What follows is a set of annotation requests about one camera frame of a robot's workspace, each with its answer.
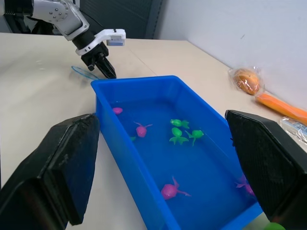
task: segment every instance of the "green toy fish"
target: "green toy fish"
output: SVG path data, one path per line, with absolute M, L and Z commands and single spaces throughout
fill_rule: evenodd
M 173 141 L 174 144 L 178 141 L 180 145 L 182 145 L 183 142 L 189 141 L 187 138 L 182 137 L 182 132 L 179 128 L 172 128 L 172 133 L 174 134 L 174 137 L 171 138 L 169 141 Z
M 187 121 L 180 121 L 180 120 L 171 120 L 171 124 L 177 127 L 184 127 L 184 128 L 189 128 L 189 123 Z
M 203 132 L 200 130 L 193 130 L 192 135 L 188 133 L 188 131 L 186 131 L 186 133 L 188 134 L 189 138 L 194 138 L 192 146 L 194 146 L 196 139 L 199 139 L 203 136 Z

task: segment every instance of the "green object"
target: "green object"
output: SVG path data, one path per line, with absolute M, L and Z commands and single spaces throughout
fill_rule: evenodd
M 203 132 L 200 130 L 193 130 L 192 134 L 190 134 L 188 131 L 186 131 L 189 138 L 194 138 L 192 146 L 194 146 L 195 140 L 199 139 L 203 136 Z
M 171 124 L 177 127 L 184 127 L 189 128 L 189 123 L 187 121 L 180 121 L 180 120 L 171 120 Z
M 169 141 L 176 142 L 178 141 L 180 145 L 182 145 L 183 142 L 189 141 L 187 138 L 182 137 L 182 132 L 179 128 L 172 128 L 172 133 L 174 134 L 174 137 L 171 138 Z
M 286 230 L 283 226 L 277 223 L 269 223 L 264 230 Z

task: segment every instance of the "toy fish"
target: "toy fish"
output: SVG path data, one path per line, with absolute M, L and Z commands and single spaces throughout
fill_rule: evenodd
M 254 191 L 251 189 L 250 185 L 248 184 L 248 181 L 245 177 L 245 175 L 242 175 L 242 177 L 239 179 L 241 184 L 236 183 L 236 188 L 242 188 L 245 186 L 245 190 L 248 194 L 255 196 Z
M 178 190 L 179 184 L 177 183 L 177 181 L 175 180 L 174 177 L 172 177 L 172 178 L 173 178 L 174 185 L 166 184 L 166 185 L 164 185 L 163 189 L 161 190 L 161 194 L 162 194 L 164 200 L 168 200 L 168 199 L 175 197 L 177 195 L 177 193 L 181 193 L 181 194 L 184 194 L 186 196 L 191 196 L 190 194 L 188 194 L 186 192 L 179 191 Z
M 196 139 L 199 139 L 203 136 L 203 132 L 200 130 L 194 130 L 192 134 L 190 134 L 188 131 L 186 131 L 186 133 L 188 134 L 189 138 L 194 138 L 192 146 L 194 146 Z
M 121 114 L 123 112 L 122 108 L 113 108 L 112 110 L 116 115 Z
M 189 141 L 187 138 L 182 137 L 182 132 L 179 128 L 172 128 L 172 133 L 174 134 L 174 137 L 171 138 L 169 141 L 173 141 L 174 144 L 176 144 L 176 142 L 178 141 L 180 145 L 182 145 L 184 141 Z
M 151 125 L 147 125 L 147 126 L 142 126 L 142 124 L 135 122 L 137 125 L 139 125 L 139 127 L 136 128 L 136 133 L 138 134 L 139 137 L 144 138 L 146 136 L 147 133 L 147 127 L 152 126 Z
M 184 127 L 184 128 L 189 128 L 189 123 L 187 121 L 180 121 L 180 120 L 171 120 L 171 124 L 177 127 Z

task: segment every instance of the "orange carrot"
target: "orange carrot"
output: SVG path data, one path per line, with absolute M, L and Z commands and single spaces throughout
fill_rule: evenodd
M 302 109 L 293 107 L 267 93 L 256 96 L 256 101 L 307 126 L 307 112 Z

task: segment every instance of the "blue plastic tub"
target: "blue plastic tub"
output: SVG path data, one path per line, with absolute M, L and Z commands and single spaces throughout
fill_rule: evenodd
M 226 120 L 179 78 L 97 80 L 92 87 L 100 130 L 149 230 L 238 230 L 262 212 L 236 188 L 242 170 Z M 116 115 L 114 107 L 123 112 Z M 183 137 L 192 130 L 204 136 L 194 146 L 192 139 L 174 145 L 171 119 L 189 121 L 190 129 L 178 127 Z M 152 124 L 144 138 L 135 122 Z M 163 199 L 172 176 L 191 197 Z

